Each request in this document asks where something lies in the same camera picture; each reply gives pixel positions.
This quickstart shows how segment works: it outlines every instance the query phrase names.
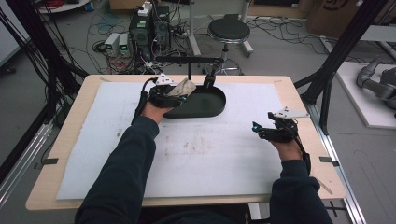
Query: gray floor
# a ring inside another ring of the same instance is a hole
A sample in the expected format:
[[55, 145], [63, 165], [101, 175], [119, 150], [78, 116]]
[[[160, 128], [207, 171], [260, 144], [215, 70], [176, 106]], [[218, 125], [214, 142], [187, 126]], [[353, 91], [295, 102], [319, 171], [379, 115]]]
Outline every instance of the gray floor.
[[[129, 15], [114, 14], [108, 9], [106, 1], [97, 4], [94, 12], [88, 13], [83, 9], [76, 9], [67, 13], [56, 15], [62, 34], [75, 59], [90, 74], [98, 74], [87, 54], [87, 50], [99, 62], [101, 67], [106, 67], [106, 60], [100, 54], [92, 52], [92, 44], [97, 40], [106, 39], [103, 35], [88, 34], [100, 28], [95, 25], [99, 22], [117, 23], [128, 20]], [[199, 17], [195, 26], [202, 29], [197, 34], [204, 34], [206, 22], [209, 17]], [[122, 22], [115, 27], [115, 32], [129, 23]], [[285, 32], [285, 38], [296, 38]], [[309, 35], [304, 28], [304, 21], [297, 21], [288, 25], [291, 33], [299, 37]], [[271, 35], [280, 37], [279, 28], [268, 31]], [[288, 76], [293, 81], [300, 80], [319, 69], [326, 60], [323, 46], [313, 38], [306, 39], [305, 44], [292, 44], [270, 36], [264, 30], [252, 28], [249, 43], [255, 52], [249, 57], [238, 46], [230, 46], [230, 58], [237, 61], [246, 75], [271, 75]], [[220, 56], [222, 45], [205, 35], [198, 35], [197, 41], [203, 56]], [[382, 49], [372, 43], [361, 42], [351, 53], [350, 61], [370, 61], [375, 55], [383, 55], [384, 61], [394, 61]], [[17, 68], [17, 73], [10, 75], [4, 70], [0, 74], [0, 162], [14, 148], [23, 133], [31, 124], [35, 116], [44, 105], [44, 84], [35, 74], [32, 65], [23, 54], [16, 55], [12, 60]], [[192, 67], [192, 72], [201, 75], [201, 68]], [[187, 66], [172, 65], [163, 69], [165, 74], [186, 74]], [[53, 139], [57, 129], [51, 135]], [[393, 169], [396, 164], [396, 149], [393, 144], [396, 131], [366, 128], [349, 100], [345, 90], [337, 78], [334, 79], [332, 88], [331, 109], [329, 114], [329, 132], [340, 161], [345, 169], [349, 183], [361, 206], [367, 223], [396, 223], [396, 175]], [[72, 223], [76, 210], [30, 212], [24, 204], [39, 175], [39, 170], [34, 169], [34, 164], [40, 160], [44, 149], [50, 141], [43, 146], [32, 167], [21, 179], [13, 194], [8, 198], [5, 206], [0, 210], [1, 223]], [[333, 202], [334, 206], [343, 206], [341, 202]], [[337, 211], [335, 216], [332, 211], [334, 223], [349, 223], [347, 213]]]

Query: stool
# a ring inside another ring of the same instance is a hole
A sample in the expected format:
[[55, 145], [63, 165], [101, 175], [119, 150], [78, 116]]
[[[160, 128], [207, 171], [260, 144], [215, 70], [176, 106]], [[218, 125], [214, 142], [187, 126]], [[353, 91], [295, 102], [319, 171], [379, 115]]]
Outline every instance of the stool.
[[[224, 63], [220, 66], [216, 74], [228, 75], [227, 71], [234, 71], [236, 75], [241, 75], [242, 72], [238, 63], [227, 58], [228, 45], [245, 42], [250, 35], [250, 28], [238, 19], [222, 18], [210, 22], [207, 33], [213, 39], [224, 43], [224, 48], [221, 53], [221, 58], [224, 60]], [[231, 63], [235, 67], [228, 67], [226, 63]]]

